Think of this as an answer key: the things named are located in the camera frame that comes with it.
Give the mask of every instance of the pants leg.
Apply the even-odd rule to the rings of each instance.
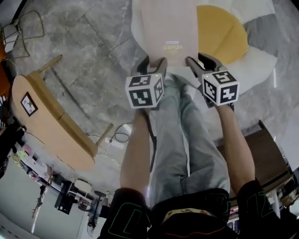
[[[188,95],[182,96],[180,109],[190,155],[190,177],[184,179],[186,193],[213,188],[229,192],[227,164],[211,139],[202,114]]]
[[[156,116],[157,155],[149,195],[151,207],[181,196],[181,179],[188,176],[180,126],[180,92],[171,80],[166,80],[164,85],[164,95]]]

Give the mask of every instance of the forearm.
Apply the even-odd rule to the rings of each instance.
[[[217,111],[222,125],[229,178],[237,195],[244,184],[255,179],[253,157],[232,109],[223,105],[217,107]]]
[[[136,111],[125,157],[121,166],[121,187],[146,194],[150,180],[150,138],[144,117]]]

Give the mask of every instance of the red line on shirt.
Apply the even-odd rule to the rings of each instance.
[[[179,238],[187,238],[187,237],[190,237],[190,236],[193,235],[193,234],[211,235],[211,234],[213,234],[213,233],[215,233],[215,232],[219,232],[219,231],[221,231],[221,230],[223,230],[223,229],[224,229],[224,227],[223,227],[223,228],[220,228],[220,229],[218,229],[218,230],[216,230],[216,231],[214,231],[214,232],[209,232],[209,233],[192,232],[192,233],[190,233],[188,236],[178,236],[178,235],[170,234],[170,233],[165,233],[165,234],[166,234],[166,235],[170,235],[170,236],[174,236],[174,237],[179,237]]]

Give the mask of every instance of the black sleeve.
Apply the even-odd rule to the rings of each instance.
[[[241,238],[282,238],[282,224],[260,183],[255,180],[245,184],[238,197]]]
[[[99,239],[146,239],[149,226],[143,195],[132,189],[118,189]]]

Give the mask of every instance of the round yellow cushion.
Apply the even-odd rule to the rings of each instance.
[[[223,64],[240,60],[247,51],[247,33],[228,11],[214,6],[198,6],[199,52]]]

